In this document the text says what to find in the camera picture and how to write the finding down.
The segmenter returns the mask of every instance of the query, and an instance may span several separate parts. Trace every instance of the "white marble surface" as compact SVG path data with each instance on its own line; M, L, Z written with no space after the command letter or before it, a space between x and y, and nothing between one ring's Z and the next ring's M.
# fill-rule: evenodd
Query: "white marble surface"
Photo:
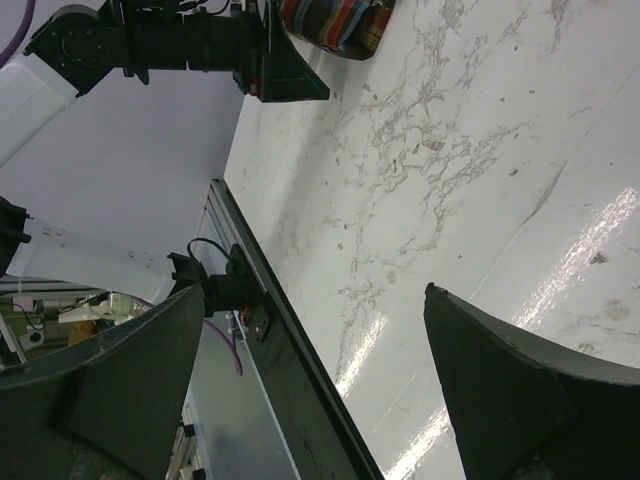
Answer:
M377 462L464 478L422 319L436 282L640 367L635 0L399 0L328 102L245 101L225 174Z

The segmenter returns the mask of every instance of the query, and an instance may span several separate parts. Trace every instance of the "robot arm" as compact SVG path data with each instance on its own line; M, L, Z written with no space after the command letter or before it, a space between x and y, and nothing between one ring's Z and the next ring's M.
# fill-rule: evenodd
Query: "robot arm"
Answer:
M261 19L256 0L222 17L202 0L107 0L97 12L63 7L23 55L0 70L0 167L54 116L111 70L149 83L149 70L226 71L263 102L321 100L329 89L283 31L275 3Z
M63 280L151 304L197 283L207 316L248 305L255 286L242 262L229 257L224 275L208 275L187 250L189 256L127 250L56 228L0 197L0 276Z
M114 68L149 83L149 70L227 71L263 102L327 99L329 89L300 57L267 0L231 5L221 17L205 0L107 0L94 11L63 7L0 70L0 167ZM247 279L231 265L207 276L193 256L132 252L73 235L27 215L0 197L0 275L65 280L150 303L200 283L207 314L246 305Z

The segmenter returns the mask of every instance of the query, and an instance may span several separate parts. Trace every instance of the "red stripe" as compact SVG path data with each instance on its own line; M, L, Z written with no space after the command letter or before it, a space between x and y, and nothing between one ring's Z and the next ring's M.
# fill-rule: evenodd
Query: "red stripe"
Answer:
M284 0L280 4L280 15L282 15L282 20L284 22L285 27L291 33L293 32L293 14L295 12L295 6L297 4L297 0Z

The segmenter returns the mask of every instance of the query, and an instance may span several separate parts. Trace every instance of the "black metal bracket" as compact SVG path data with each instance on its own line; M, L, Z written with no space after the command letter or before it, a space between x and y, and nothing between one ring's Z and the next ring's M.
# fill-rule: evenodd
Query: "black metal bracket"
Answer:
M284 32L276 0L265 19L256 0L230 16L189 9L203 0L107 0L94 11L63 7L25 52L36 54L78 91L88 93L112 69L149 84L150 70L232 72L240 90L263 102L326 100L329 89Z
M7 272L20 244L31 241L31 236L24 233L27 218L24 208L0 197L0 277Z

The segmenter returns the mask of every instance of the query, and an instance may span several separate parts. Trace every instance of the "black cable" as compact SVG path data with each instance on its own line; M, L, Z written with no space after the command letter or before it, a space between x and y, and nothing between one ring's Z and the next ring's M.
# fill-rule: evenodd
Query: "black cable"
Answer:
M27 311L24 309L24 307L22 305L19 305L17 303L13 303L12 305L14 307L18 307L22 311L22 315L24 315L24 319L27 321L27 323L29 325L31 325L31 328L33 328L34 330L44 330L44 318L42 319L42 323L40 324L40 328L38 328L33 324L31 319L29 318L29 315L27 315Z
M229 4L230 4L230 3L231 3L231 0L227 0L227 2L224 4L224 7L222 7L222 8L221 8L220 10L218 10L217 12L213 12L213 13L211 13L211 15L220 15L220 14L224 13L224 12L225 12L225 10L226 10L227 8L229 8Z
M197 261L196 256L193 254L193 250L191 250L191 245L193 245L196 242L203 242L203 243L208 243L209 245L213 245L220 251L220 253L224 255L224 258L226 258L228 261L231 261L231 256L227 253L227 251L224 248L222 248L222 245L220 245L218 242L214 242L213 240L209 240L208 238L204 238L204 237L196 237L193 240L191 240L189 243L187 243L187 253L189 254L189 257L191 257L193 260Z
M11 57L15 55L24 39L27 38L27 33L29 33L29 27L31 26L31 22L33 21L33 13L35 9L36 0L27 0L24 10L24 16L22 17L22 22L20 22L18 31L9 42L9 45L7 45L7 47L2 52L0 52L0 68L9 63Z

